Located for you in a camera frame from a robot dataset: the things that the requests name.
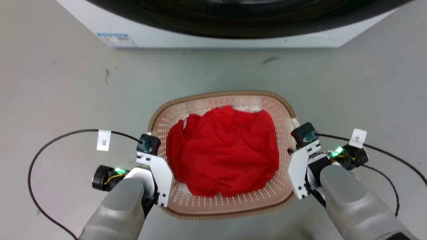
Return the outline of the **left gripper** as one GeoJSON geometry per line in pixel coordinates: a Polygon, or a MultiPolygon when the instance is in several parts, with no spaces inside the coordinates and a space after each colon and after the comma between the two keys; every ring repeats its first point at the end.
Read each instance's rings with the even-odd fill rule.
{"type": "Polygon", "coordinates": [[[145,168],[135,167],[129,174],[129,178],[140,179],[143,184],[144,193],[141,205],[145,216],[151,211],[154,205],[158,204],[159,192],[153,174],[145,168]]]}

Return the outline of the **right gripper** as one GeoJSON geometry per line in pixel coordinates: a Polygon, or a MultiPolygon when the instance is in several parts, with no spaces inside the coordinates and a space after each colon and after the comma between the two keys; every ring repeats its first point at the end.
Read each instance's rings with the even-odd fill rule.
{"type": "Polygon", "coordinates": [[[308,195],[312,195],[322,206],[326,205],[326,196],[320,182],[320,173],[329,165],[331,165],[331,162],[327,154],[314,154],[308,161],[305,176],[305,189],[308,195]]]}

